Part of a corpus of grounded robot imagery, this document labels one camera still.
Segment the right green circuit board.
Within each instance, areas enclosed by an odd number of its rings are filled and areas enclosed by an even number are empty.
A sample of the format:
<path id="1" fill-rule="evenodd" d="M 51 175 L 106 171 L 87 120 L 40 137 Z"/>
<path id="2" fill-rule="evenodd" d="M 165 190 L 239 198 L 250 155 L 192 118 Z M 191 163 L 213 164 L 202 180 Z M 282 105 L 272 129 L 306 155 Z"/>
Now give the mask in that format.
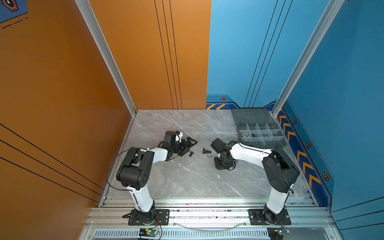
<path id="1" fill-rule="evenodd" d="M 290 234 L 291 231 L 287 228 L 268 228 L 268 235 L 271 240 L 283 240 L 284 235 Z"/>

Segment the green circuit board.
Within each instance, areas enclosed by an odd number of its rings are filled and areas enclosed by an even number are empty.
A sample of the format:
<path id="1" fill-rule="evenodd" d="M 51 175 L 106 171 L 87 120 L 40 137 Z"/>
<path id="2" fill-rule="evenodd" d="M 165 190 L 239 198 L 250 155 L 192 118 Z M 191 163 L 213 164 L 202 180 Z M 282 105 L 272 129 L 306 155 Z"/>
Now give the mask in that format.
<path id="1" fill-rule="evenodd" d="M 290 234 L 291 231 L 287 228 L 268 228 L 268 235 L 271 240 L 283 240 L 284 235 Z"/>
<path id="2" fill-rule="evenodd" d="M 154 229 L 140 229 L 139 231 L 139 238 L 145 239 L 145 238 L 155 238 L 159 234 L 158 230 Z"/>

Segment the aluminium left corner post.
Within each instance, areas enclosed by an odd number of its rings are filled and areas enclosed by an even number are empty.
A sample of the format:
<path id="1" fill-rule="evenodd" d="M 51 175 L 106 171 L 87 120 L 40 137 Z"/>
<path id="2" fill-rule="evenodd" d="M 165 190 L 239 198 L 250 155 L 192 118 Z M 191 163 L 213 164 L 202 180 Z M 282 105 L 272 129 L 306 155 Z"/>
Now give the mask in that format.
<path id="1" fill-rule="evenodd" d="M 89 1 L 86 0 L 75 0 L 75 3 L 78 6 L 78 9 L 81 12 L 81 15 L 101 53 L 103 60 L 108 67 L 111 76 L 131 114 L 132 117 L 136 117 L 137 109 L 133 102 L 133 99 L 128 91 L 126 83 L 122 77 L 122 74 L 119 70 L 119 67 L 114 59 L 114 56 L 110 50 L 110 47 L 107 43 L 107 40 L 103 34 L 103 31 L 99 25 L 99 22 L 96 18 L 96 15 L 92 9 L 92 6 Z"/>

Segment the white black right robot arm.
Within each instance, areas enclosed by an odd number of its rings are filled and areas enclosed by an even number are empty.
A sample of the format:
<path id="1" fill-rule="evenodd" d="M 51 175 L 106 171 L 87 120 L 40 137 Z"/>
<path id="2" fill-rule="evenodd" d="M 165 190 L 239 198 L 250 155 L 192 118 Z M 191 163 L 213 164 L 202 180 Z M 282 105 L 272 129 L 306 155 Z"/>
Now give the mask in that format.
<path id="1" fill-rule="evenodd" d="M 289 195 L 294 193 L 293 185 L 300 175 L 300 170 L 283 147 L 275 147 L 272 150 L 259 149 L 236 141 L 224 143 L 220 139 L 215 139 L 211 147 L 218 154 L 214 158 L 217 170 L 234 170 L 238 161 L 262 167 L 272 187 L 261 213 L 263 221 L 268 225 L 292 223 L 286 202 Z"/>

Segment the left green circuit board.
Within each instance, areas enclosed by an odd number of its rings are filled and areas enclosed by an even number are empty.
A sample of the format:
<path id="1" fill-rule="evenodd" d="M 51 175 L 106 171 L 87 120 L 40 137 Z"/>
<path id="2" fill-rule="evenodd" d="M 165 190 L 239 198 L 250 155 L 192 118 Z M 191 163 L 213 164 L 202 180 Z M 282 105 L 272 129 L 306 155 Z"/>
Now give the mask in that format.
<path id="1" fill-rule="evenodd" d="M 154 229 L 140 229 L 139 231 L 139 238 L 145 239 L 145 238 L 155 238 L 159 234 L 158 230 Z"/>

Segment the aluminium right corner post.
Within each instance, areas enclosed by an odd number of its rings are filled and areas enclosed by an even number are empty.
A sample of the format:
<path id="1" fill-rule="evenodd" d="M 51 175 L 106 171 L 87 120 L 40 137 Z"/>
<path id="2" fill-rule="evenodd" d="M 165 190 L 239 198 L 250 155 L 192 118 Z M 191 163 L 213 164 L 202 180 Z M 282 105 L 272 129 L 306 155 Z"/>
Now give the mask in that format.
<path id="1" fill-rule="evenodd" d="M 314 55 L 344 2 L 344 0 L 331 0 L 328 2 L 327 7 L 320 17 L 311 37 L 309 38 L 309 41 L 307 42 L 297 64 L 295 65 L 281 94 L 279 95 L 279 98 L 276 101 L 274 108 L 271 111 L 272 117 L 276 118 L 280 110 L 282 110 L 284 103 L 287 101 L 289 95 L 299 81 L 302 73 L 307 67 L 309 61 Z"/>

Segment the aluminium corner post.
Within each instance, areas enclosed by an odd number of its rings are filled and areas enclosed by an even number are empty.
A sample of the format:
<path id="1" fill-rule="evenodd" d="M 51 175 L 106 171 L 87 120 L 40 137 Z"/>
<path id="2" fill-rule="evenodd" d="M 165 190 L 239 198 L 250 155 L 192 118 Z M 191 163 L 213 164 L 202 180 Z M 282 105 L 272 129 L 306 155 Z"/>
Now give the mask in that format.
<path id="1" fill-rule="evenodd" d="M 128 91 L 126 83 L 122 77 L 122 74 L 119 70 L 119 67 L 114 59 L 114 56 L 110 50 L 110 47 L 107 43 L 107 40 L 103 34 L 103 31 L 99 25 L 99 22 L 96 18 L 96 15 L 92 9 L 92 6 L 89 1 L 86 0 L 75 0 L 75 3 L 78 6 L 78 9 L 81 12 L 81 15 L 101 53 L 103 60 L 108 67 L 111 76 L 131 114 L 132 117 L 136 117 L 137 109 L 133 102 L 133 99 Z"/>
<path id="2" fill-rule="evenodd" d="M 331 0 L 328 2 L 327 7 L 320 17 L 311 37 L 309 38 L 309 41 L 307 42 L 297 64 L 295 65 L 281 94 L 279 95 L 279 98 L 276 101 L 274 108 L 271 111 L 272 117 L 276 118 L 280 110 L 282 110 L 284 103 L 287 101 L 289 95 L 299 81 L 302 73 L 307 67 L 309 61 L 314 55 L 344 2 L 344 0 Z"/>

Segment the grey compartment organizer box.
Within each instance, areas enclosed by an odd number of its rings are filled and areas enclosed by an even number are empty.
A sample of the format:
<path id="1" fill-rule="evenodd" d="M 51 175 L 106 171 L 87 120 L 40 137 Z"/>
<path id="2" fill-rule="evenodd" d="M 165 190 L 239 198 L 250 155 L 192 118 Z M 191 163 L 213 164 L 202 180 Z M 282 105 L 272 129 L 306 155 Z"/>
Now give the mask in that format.
<path id="1" fill-rule="evenodd" d="M 260 149 L 273 149 L 287 145 L 281 127 L 275 122 L 268 110 L 262 108 L 234 109 L 232 115 L 240 143 Z M 243 141 L 241 137 L 243 132 L 249 133 L 250 136 L 258 134 L 262 137 L 251 137 L 249 141 Z"/>

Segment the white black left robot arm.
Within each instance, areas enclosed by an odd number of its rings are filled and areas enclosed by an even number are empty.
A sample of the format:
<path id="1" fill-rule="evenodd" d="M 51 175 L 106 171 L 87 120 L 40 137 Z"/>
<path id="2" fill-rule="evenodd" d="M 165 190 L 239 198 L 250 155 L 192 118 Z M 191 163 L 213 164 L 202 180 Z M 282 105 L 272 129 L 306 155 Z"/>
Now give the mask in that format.
<path id="1" fill-rule="evenodd" d="M 151 225 L 156 218 L 156 203 L 147 187 L 152 166 L 155 163 L 167 162 L 175 157 L 182 157 L 195 146 L 198 141 L 191 137 L 183 138 L 179 131 L 167 131 L 164 140 L 157 147 L 143 149 L 132 147 L 127 150 L 116 179 L 130 192 L 135 208 L 124 218 L 130 219 L 130 225 Z"/>

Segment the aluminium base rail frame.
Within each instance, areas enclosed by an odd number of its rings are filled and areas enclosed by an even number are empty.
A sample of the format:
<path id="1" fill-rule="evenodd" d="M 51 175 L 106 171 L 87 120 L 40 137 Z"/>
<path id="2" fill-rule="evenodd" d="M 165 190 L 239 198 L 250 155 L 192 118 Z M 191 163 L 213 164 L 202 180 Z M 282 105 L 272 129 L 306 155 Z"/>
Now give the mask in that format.
<path id="1" fill-rule="evenodd" d="M 158 240 L 230 240 L 268 239 L 272 226 L 251 215 L 262 210 L 265 198 L 156 199 L 158 210 L 168 210 L 157 227 Z M 139 239 L 140 226 L 129 225 L 125 218 L 134 208 L 131 199 L 106 199 L 93 208 L 81 233 L 82 240 Z M 342 235 L 326 208 L 318 207 L 310 197 L 289 198 L 290 225 L 281 224 L 283 238 L 340 240 Z"/>

